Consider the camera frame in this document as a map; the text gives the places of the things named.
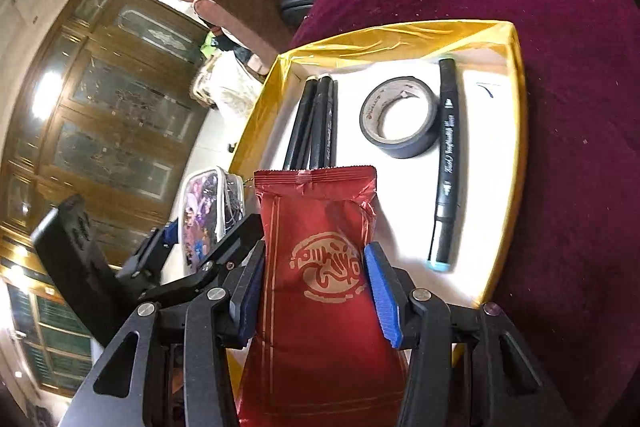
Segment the red foil package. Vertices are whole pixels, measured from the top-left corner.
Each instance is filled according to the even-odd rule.
[[[362,265],[376,170],[259,171],[254,179],[267,250],[241,424],[392,427],[406,360],[380,330]]]

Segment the black electrical tape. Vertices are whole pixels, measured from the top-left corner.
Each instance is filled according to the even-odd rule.
[[[406,138],[389,140],[380,134],[380,119],[391,103],[402,98],[419,97],[426,101],[427,112],[420,128]],[[433,91],[414,76],[398,76],[380,84],[369,93],[360,110],[360,130],[373,145],[393,158],[412,158],[425,152],[440,137],[434,125],[438,102]]]

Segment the gold stripe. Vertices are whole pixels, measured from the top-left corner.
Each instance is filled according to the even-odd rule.
[[[7,268],[6,266],[0,265],[0,276],[6,281],[7,284],[15,286],[15,282],[12,280],[12,272],[11,268]],[[53,288],[53,286],[46,284],[41,281],[36,281],[35,279],[30,279],[28,276],[24,276],[24,281],[26,282],[26,290],[29,293],[33,293],[39,297],[44,299],[49,299],[50,301],[64,304],[65,301],[60,296],[60,292],[57,289]]]
[[[63,357],[69,357],[70,359],[76,359],[76,360],[82,360],[83,362],[91,362],[91,358],[90,357],[86,357],[84,355],[76,355],[75,353],[69,353],[68,351],[62,351],[61,349],[56,349],[55,347],[49,347],[47,346],[46,348],[43,346],[40,346],[38,344],[34,344],[31,341],[23,341],[25,344],[28,344],[31,347],[35,347],[36,349],[41,349],[43,351],[50,351],[56,355],[62,355]]]
[[[498,247],[498,253],[495,257],[494,267],[491,270],[489,279],[484,286],[484,290],[479,298],[475,300],[477,307],[487,302],[494,293],[495,287],[500,280],[502,268],[507,258],[507,253],[513,239],[516,220],[522,203],[522,192],[524,190],[524,180],[527,170],[527,154],[529,150],[529,128],[527,126],[528,108],[527,108],[527,86],[524,74],[524,65],[522,63],[522,55],[520,54],[520,43],[518,42],[518,34],[515,29],[510,33],[509,45],[507,46],[507,62],[514,67],[510,68],[509,77],[513,91],[516,97],[514,103],[514,123],[518,135],[516,136],[516,153],[513,158],[511,188],[510,188],[510,204],[508,206],[504,222],[502,224],[502,240]]]
[[[56,331],[60,331],[61,333],[68,333],[70,335],[75,335],[76,337],[84,337],[85,339],[90,339],[91,336],[90,335],[85,335],[84,333],[76,333],[75,331],[69,331],[69,330],[63,330],[62,328],[57,328],[55,326],[51,326],[48,324],[45,324],[44,322],[40,322],[38,323],[41,327],[45,327],[49,330],[56,330]]]
[[[278,262],[277,256],[276,256],[276,252],[278,251],[278,238],[280,237],[280,198],[276,198],[276,200],[274,201],[274,206],[276,208],[276,213],[275,213],[275,219],[276,222],[274,223],[274,228],[275,228],[275,243],[273,245],[273,269],[271,269],[271,331],[270,331],[270,337],[269,337],[269,400],[271,400],[272,396],[273,396],[273,309],[275,306],[275,295],[274,293],[274,288],[275,288],[275,281],[276,281],[276,264]]]
[[[59,377],[71,378],[72,380],[80,380],[80,381],[84,380],[84,377],[79,377],[78,375],[70,375],[68,373],[62,373],[61,371],[54,371],[54,373]]]
[[[31,248],[31,244],[27,243],[26,241],[20,241],[18,240],[17,237],[12,237],[12,239],[15,239],[19,243],[24,243],[23,246],[25,248],[27,247]],[[22,255],[21,253],[18,253],[19,250],[20,250],[20,247],[17,247],[16,245],[12,245],[12,243],[8,243],[6,241],[2,241],[0,243],[0,256],[4,257],[5,259],[8,259],[9,261],[12,261],[12,263],[19,264],[20,266],[24,266],[25,268],[29,268],[34,272],[38,272],[43,275],[47,274],[45,269],[42,267],[42,263],[40,262],[40,259],[36,254],[31,253],[30,251],[27,251],[27,255]]]
[[[273,224],[274,224],[274,215],[275,215],[275,204],[271,207],[271,219],[270,219],[270,227],[269,227],[269,240],[267,242],[267,248],[265,251],[265,255],[267,259],[265,260],[266,264],[266,272],[264,274],[264,289],[262,291],[262,388],[267,387],[266,375],[267,375],[267,367],[266,367],[266,359],[267,359],[267,301],[269,298],[269,285],[267,281],[269,280],[269,274],[271,270],[271,261],[273,259]]]

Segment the printed logo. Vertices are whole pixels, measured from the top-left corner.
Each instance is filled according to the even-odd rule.
[[[289,266],[302,272],[308,289],[305,297],[326,303],[342,303],[367,287],[359,253],[337,232],[307,237],[291,252]]]

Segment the maroon tablecloth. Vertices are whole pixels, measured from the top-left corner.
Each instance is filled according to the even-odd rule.
[[[633,0],[317,0],[292,47],[395,22],[516,25],[529,162],[495,293],[579,426],[640,360],[640,15]]]

